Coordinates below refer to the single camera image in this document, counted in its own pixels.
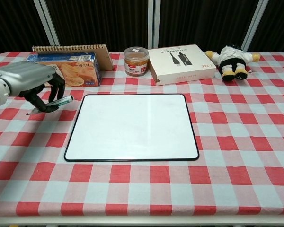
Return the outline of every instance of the checkered tablecloth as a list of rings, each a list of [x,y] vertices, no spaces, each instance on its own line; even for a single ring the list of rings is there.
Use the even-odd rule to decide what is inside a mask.
[[[28,54],[1,54],[0,66]],[[0,216],[284,214],[284,53],[261,54],[243,81],[216,72],[155,86],[149,72],[127,76],[123,54],[112,53],[101,86],[67,88],[75,101],[54,113],[27,116],[32,105],[10,98],[0,106]],[[200,158],[66,162],[83,96],[115,93],[184,94]]]

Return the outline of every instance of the plush doll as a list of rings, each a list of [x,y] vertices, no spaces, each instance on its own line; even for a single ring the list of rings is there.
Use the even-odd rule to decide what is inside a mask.
[[[206,51],[206,55],[218,66],[224,81],[231,81],[234,78],[246,79],[246,64],[260,60],[260,54],[246,53],[235,45],[227,45],[218,53]]]

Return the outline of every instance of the plastic jar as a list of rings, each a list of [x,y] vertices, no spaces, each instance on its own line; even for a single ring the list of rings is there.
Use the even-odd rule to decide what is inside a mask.
[[[134,46],[124,51],[125,72],[134,77],[145,74],[148,65],[148,50],[143,47]]]

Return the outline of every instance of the white product box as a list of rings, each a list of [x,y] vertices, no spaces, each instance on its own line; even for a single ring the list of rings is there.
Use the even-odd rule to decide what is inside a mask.
[[[213,78],[216,66],[197,45],[148,50],[156,85]]]

